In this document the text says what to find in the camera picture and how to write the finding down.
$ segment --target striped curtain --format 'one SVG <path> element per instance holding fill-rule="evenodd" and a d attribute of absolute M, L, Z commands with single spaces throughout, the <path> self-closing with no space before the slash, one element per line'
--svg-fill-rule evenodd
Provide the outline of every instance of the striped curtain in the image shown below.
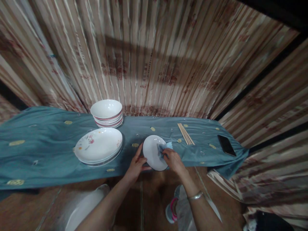
<path fill-rule="evenodd" d="M 28 106 L 86 112 L 27 1 L 0 1 L 0 79 Z"/>
<path fill-rule="evenodd" d="M 19 110 L 0 95 L 0 124 L 18 114 Z"/>
<path fill-rule="evenodd" d="M 215 118 L 298 34 L 233 0 L 0 6 L 0 78 L 27 105 L 80 112 L 110 98 L 127 115 Z"/>
<path fill-rule="evenodd" d="M 260 210 L 275 213 L 294 227 L 308 228 L 308 131 L 254 153 L 230 180 L 214 171 L 208 176 L 248 204 L 246 220 Z"/>
<path fill-rule="evenodd" d="M 308 39 L 219 122 L 251 148 L 308 121 Z"/>

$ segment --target hand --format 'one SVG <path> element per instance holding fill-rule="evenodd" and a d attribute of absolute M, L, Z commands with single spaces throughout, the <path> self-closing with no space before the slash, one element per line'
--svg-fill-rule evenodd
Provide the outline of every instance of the hand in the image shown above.
<path fill-rule="evenodd" d="M 172 171 L 179 176 L 186 172 L 186 168 L 179 156 L 173 149 L 166 148 L 163 150 L 164 160 Z"/>
<path fill-rule="evenodd" d="M 136 182 L 136 180 L 138 179 L 142 171 L 152 169 L 149 166 L 143 166 L 143 164 L 145 164 L 148 159 L 145 157 L 140 157 L 142 146 L 143 146 L 143 143 L 140 144 L 135 156 L 132 159 L 131 165 L 129 166 L 124 176 L 132 184 Z"/>

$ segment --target chopsticks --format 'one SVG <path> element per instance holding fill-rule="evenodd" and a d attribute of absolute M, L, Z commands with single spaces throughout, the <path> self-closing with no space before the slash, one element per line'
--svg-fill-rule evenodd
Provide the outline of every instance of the chopsticks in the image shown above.
<path fill-rule="evenodd" d="M 186 144 L 187 145 L 195 145 L 195 143 L 193 142 L 193 140 L 191 139 L 190 135 L 187 133 L 187 131 L 185 130 L 185 128 L 183 127 L 182 124 L 177 124 L 179 126 L 179 129 L 182 133 L 182 136 L 184 137 Z"/>

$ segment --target stack of bowls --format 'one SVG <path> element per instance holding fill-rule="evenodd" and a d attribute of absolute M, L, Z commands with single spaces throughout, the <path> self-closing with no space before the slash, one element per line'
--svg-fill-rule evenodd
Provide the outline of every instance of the stack of bowls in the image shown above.
<path fill-rule="evenodd" d="M 122 150 L 122 133 L 115 128 L 99 128 L 84 135 L 74 153 L 84 164 L 95 167 L 110 163 Z"/>
<path fill-rule="evenodd" d="M 105 99 L 93 104 L 90 110 L 98 127 L 116 128 L 123 123 L 122 104 L 113 99 Z"/>

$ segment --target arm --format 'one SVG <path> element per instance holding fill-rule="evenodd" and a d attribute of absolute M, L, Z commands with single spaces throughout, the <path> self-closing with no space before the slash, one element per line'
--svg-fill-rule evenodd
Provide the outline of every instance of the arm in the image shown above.
<path fill-rule="evenodd" d="M 81 222 L 76 231 L 84 230 L 108 230 L 113 222 L 113 218 L 125 198 L 130 187 L 136 182 L 140 172 L 150 170 L 145 167 L 146 158 L 140 158 L 142 144 L 139 146 L 136 155 L 133 157 L 125 176 L 116 184 L 108 195 L 89 213 Z"/>
<path fill-rule="evenodd" d="M 193 182 L 180 156 L 174 150 L 168 148 L 163 151 L 163 154 L 167 155 L 164 155 L 164 160 L 166 161 L 170 169 L 177 173 L 177 175 L 179 176 L 185 188 L 187 197 L 193 197 L 197 195 L 200 189 Z M 195 221 L 195 225 L 198 231 L 223 230 L 221 221 L 216 216 L 215 212 L 208 204 L 204 196 L 200 197 L 199 199 L 189 201 L 189 203 L 192 209 L 193 219 Z"/>

